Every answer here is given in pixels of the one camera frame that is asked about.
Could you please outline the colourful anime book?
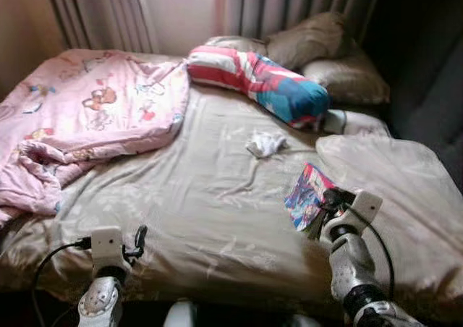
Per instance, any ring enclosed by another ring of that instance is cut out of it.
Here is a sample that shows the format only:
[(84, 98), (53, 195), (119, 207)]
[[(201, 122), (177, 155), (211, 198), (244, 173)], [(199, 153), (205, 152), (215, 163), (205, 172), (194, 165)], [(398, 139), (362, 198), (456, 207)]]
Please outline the colourful anime book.
[(336, 185), (317, 166), (307, 163), (301, 172), (294, 188), (284, 199), (284, 207), (288, 212), (292, 226), (298, 232), (317, 238), (325, 211), (321, 205), (324, 192)]

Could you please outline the beige leaf print bedsheet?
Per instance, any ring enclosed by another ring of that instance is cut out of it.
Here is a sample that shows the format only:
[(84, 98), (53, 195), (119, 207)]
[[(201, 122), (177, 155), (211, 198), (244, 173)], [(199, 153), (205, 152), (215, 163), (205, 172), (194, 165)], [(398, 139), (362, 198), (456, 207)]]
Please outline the beige leaf print bedsheet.
[[(282, 133), (287, 146), (257, 159), (245, 150), (252, 132)], [(92, 257), (65, 244), (105, 226), (132, 244), (145, 224), (129, 300), (184, 297), (338, 318), (328, 251), (295, 230), (284, 207), (307, 163), (340, 188), (383, 198), (363, 235), (381, 287), (418, 318), (461, 323), (462, 203), (433, 151), (292, 129), (241, 93), (191, 82), (171, 144), (101, 163), (64, 188), (55, 215), (29, 213), (0, 228), (0, 293), (36, 285), (74, 301), (90, 283)]]

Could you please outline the white pillow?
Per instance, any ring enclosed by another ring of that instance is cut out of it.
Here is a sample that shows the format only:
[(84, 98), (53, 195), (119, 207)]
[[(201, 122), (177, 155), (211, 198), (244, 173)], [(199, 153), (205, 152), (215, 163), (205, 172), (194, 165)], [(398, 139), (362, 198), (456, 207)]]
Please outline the white pillow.
[(377, 135), (391, 137), (384, 121), (360, 112), (343, 109), (329, 109), (324, 115), (321, 129), (337, 135)]

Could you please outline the white sock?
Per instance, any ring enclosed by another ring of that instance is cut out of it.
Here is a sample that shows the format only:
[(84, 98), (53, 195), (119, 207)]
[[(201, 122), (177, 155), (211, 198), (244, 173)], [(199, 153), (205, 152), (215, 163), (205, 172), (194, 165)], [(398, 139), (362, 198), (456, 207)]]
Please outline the white sock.
[(286, 148), (287, 139), (282, 133), (252, 132), (245, 150), (257, 159), (267, 158)]

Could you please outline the grey robot right leg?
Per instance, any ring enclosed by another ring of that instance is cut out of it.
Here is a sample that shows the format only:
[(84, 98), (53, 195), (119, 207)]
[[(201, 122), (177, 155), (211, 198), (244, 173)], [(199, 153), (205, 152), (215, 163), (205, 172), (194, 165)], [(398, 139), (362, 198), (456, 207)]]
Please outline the grey robot right leg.
[(292, 314), (288, 321), (287, 327), (319, 327), (320, 324), (314, 318), (302, 315)]

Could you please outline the red white blue bolster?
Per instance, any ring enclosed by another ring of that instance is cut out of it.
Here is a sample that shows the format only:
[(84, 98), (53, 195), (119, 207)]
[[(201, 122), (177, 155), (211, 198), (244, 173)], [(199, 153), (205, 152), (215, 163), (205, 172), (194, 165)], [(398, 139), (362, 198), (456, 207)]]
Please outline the red white blue bolster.
[(331, 105), (327, 89), (254, 52), (198, 46), (187, 69), (198, 85), (241, 93), (295, 129), (318, 126)]

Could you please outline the pink cartoon print quilt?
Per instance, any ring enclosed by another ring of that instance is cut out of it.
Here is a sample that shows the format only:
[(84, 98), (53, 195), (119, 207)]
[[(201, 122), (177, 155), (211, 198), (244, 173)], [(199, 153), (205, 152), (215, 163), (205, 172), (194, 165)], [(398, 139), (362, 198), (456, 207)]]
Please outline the pink cartoon print quilt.
[(0, 228), (55, 215), (64, 188), (101, 163), (171, 144), (189, 89), (182, 59), (85, 49), (47, 59), (0, 102)]

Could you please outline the crumpled beige pillow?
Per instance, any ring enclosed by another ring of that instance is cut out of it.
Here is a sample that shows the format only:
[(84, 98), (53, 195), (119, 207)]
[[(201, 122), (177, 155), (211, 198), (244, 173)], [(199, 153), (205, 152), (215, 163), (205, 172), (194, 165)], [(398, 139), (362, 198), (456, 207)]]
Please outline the crumpled beige pillow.
[(344, 15), (324, 12), (268, 36), (266, 56), (284, 68), (299, 70), (315, 60), (343, 58), (351, 46)]

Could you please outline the grey curtain with pink edge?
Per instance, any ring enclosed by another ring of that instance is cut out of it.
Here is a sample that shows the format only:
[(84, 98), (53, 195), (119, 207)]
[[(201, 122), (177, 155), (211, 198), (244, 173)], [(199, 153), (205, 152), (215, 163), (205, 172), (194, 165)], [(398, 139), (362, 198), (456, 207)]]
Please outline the grey curtain with pink edge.
[(213, 35), (266, 38), (308, 17), (337, 12), (345, 30), (362, 42), (379, 0), (214, 0)]

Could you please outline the grey pleated curtain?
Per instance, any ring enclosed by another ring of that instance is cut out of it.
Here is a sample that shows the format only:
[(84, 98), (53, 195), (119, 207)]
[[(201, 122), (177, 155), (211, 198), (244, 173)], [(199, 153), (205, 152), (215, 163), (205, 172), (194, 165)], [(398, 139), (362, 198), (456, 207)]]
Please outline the grey pleated curtain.
[(51, 0), (67, 48), (156, 54), (145, 0)]

